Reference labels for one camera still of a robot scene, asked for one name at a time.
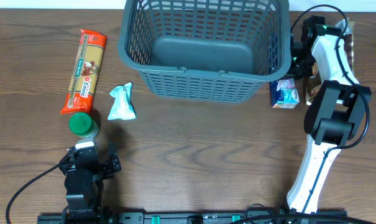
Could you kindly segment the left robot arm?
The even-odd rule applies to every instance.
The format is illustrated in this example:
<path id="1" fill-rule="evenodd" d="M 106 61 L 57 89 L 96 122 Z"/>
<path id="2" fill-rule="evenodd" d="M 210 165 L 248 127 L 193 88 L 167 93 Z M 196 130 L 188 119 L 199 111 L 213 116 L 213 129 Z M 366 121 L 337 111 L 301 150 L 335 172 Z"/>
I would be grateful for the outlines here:
<path id="1" fill-rule="evenodd" d="M 103 181 L 121 171 L 116 148 L 108 144 L 108 159 L 99 161 L 94 139 L 79 140 L 60 161 L 65 176 L 67 206 L 62 223 L 114 223 L 117 218 L 103 207 Z"/>

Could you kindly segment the small colourful milk carton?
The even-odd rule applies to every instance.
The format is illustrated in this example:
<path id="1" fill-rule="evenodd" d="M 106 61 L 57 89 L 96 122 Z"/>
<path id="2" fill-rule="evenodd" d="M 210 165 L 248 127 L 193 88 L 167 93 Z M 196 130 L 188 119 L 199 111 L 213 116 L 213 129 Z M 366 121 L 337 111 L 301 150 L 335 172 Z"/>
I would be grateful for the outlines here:
<path id="1" fill-rule="evenodd" d="M 279 79 L 270 82 L 270 99 L 273 108 L 295 108 L 300 99 L 294 79 Z"/>

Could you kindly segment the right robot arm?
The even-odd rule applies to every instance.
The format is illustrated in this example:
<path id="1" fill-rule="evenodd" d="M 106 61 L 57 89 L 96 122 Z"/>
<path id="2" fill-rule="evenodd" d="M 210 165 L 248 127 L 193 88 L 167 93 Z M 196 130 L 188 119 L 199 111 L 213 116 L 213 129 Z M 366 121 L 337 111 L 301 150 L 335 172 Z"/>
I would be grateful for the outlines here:
<path id="1" fill-rule="evenodd" d="M 304 20 L 299 42 L 291 43 L 288 78 L 310 77 L 317 67 L 321 85 L 304 120 L 307 145 L 293 187 L 287 194 L 290 210 L 312 214 L 337 155 L 357 133 L 361 122 L 369 122 L 370 88 L 355 78 L 344 49 L 346 29 L 328 26 L 325 18 Z"/>

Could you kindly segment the brown Nescafe Gold pouch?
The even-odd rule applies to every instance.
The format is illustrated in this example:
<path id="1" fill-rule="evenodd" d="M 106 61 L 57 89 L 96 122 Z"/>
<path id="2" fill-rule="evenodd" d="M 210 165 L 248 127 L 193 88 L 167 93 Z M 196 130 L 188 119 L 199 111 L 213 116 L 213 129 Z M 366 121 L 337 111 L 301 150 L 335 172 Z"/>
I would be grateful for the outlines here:
<path id="1" fill-rule="evenodd" d="M 354 21 L 348 21 L 347 29 L 339 45 L 344 46 L 345 56 L 341 57 L 342 64 L 348 72 L 348 77 L 359 84 L 354 76 Z M 313 65 L 314 80 L 307 80 L 305 86 L 306 104 L 310 106 L 317 95 L 323 81 L 336 80 L 343 85 L 351 85 L 347 78 L 342 75 L 341 68 L 337 62 L 335 54 L 335 41 L 337 36 L 326 34 L 325 37 L 317 37 L 310 52 L 314 55 L 315 63 Z"/>

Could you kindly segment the green lid jar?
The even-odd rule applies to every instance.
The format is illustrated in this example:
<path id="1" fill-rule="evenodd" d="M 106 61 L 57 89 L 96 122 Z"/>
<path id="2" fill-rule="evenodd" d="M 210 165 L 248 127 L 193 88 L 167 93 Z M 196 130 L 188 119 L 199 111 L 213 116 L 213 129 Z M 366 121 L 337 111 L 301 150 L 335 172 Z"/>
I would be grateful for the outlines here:
<path id="1" fill-rule="evenodd" d="M 82 139 L 95 138 L 99 133 L 99 126 L 87 113 L 75 113 L 69 120 L 70 131 Z"/>

